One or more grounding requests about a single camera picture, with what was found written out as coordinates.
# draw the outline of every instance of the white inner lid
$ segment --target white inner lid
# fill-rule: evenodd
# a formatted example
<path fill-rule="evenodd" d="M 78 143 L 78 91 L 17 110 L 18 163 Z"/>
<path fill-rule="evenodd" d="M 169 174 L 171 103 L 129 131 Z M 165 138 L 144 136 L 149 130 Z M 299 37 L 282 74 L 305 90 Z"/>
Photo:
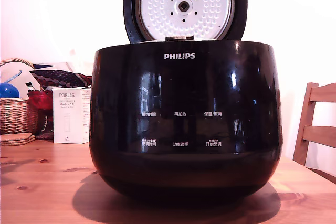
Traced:
<path fill-rule="evenodd" d="M 222 39 L 233 14 L 234 0 L 136 0 L 137 22 L 146 40 Z"/>

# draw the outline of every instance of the table surface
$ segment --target table surface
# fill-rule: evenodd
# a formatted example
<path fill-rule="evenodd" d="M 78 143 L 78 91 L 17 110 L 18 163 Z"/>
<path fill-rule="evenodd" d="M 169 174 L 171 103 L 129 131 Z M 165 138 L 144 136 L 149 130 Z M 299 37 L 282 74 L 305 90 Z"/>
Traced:
<path fill-rule="evenodd" d="M 336 223 L 336 185 L 281 158 L 270 182 L 235 205 L 149 206 L 111 189 L 89 145 L 33 141 L 1 148 L 1 223 Z"/>

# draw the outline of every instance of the wooden chair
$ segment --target wooden chair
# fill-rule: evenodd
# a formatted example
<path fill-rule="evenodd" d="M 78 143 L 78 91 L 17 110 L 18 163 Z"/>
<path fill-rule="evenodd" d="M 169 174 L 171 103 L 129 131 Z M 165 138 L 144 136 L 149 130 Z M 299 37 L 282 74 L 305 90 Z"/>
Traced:
<path fill-rule="evenodd" d="M 336 103 L 336 83 L 320 87 L 316 83 L 307 84 L 293 156 L 293 160 L 301 165 L 306 164 L 309 142 L 336 148 L 336 127 L 312 126 L 316 102 Z M 336 177 L 317 169 L 310 170 L 336 184 Z"/>

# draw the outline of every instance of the wooden coaster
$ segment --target wooden coaster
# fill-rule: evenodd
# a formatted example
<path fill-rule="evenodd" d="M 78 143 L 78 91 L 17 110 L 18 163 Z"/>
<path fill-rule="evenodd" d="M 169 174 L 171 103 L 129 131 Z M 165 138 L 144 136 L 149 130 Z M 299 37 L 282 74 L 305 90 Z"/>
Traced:
<path fill-rule="evenodd" d="M 31 133 L 9 134 L 0 136 L 0 146 L 17 146 L 30 143 L 35 140 L 35 136 Z"/>
<path fill-rule="evenodd" d="M 5 134 L 0 135 L 0 142 L 26 140 L 32 136 L 31 133 L 19 133 L 19 134 Z"/>
<path fill-rule="evenodd" d="M 28 140 L 20 140 L 20 141 L 13 141 L 13 142 L 6 142 L 6 143 L 0 143 L 0 146 L 19 146 L 19 145 L 25 145 L 35 140 L 35 137 L 30 138 Z"/>

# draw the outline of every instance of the philips logo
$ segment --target philips logo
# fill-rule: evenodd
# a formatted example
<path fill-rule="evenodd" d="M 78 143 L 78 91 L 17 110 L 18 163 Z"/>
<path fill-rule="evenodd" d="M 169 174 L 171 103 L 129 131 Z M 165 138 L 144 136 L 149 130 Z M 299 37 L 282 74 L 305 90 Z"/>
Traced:
<path fill-rule="evenodd" d="M 182 54 L 164 54 L 165 60 L 182 60 L 182 59 L 195 59 L 196 53 L 182 53 Z"/>

